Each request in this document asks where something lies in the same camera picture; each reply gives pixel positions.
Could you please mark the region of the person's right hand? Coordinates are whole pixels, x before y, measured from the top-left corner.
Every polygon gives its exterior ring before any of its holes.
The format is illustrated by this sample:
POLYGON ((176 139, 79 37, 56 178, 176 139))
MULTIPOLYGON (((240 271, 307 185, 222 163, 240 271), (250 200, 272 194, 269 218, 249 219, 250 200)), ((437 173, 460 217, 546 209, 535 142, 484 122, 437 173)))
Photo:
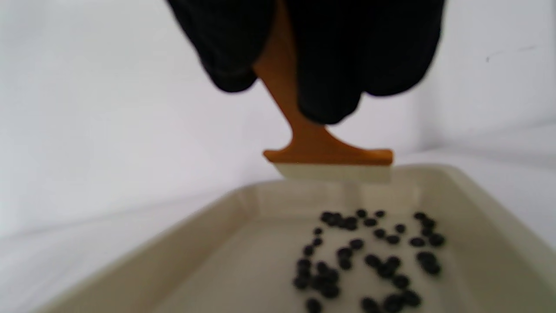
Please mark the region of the person's right hand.
MULTIPOLYGON (((243 92, 258 75, 276 0, 169 0, 213 84, 243 92)), ((443 0, 285 0, 297 56, 298 107, 334 125, 362 93, 390 97, 426 75, 442 32, 443 0)))

